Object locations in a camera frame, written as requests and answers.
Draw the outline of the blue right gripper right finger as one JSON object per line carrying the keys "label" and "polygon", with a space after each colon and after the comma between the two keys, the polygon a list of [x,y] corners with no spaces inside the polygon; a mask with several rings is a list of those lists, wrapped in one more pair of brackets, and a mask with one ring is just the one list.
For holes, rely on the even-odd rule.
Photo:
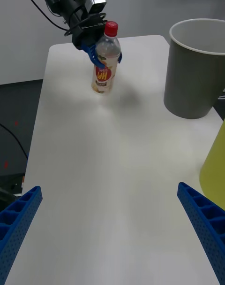
{"label": "blue right gripper right finger", "polygon": [[180,200],[221,285],[225,284],[225,211],[180,182]]}

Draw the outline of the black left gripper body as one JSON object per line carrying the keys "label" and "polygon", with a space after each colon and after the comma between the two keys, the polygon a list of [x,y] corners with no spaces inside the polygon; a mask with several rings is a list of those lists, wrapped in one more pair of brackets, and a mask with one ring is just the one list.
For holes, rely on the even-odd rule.
{"label": "black left gripper body", "polygon": [[87,13],[85,8],[73,9],[70,13],[70,35],[72,43],[78,49],[82,45],[95,44],[104,33],[106,13]]}

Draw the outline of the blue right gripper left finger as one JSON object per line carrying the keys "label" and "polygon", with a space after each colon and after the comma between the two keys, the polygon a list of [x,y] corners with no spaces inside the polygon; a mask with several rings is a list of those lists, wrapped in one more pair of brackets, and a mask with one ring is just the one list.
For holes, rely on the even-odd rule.
{"label": "blue right gripper left finger", "polygon": [[5,284],[30,224],[42,202],[35,186],[0,213],[0,284]]}

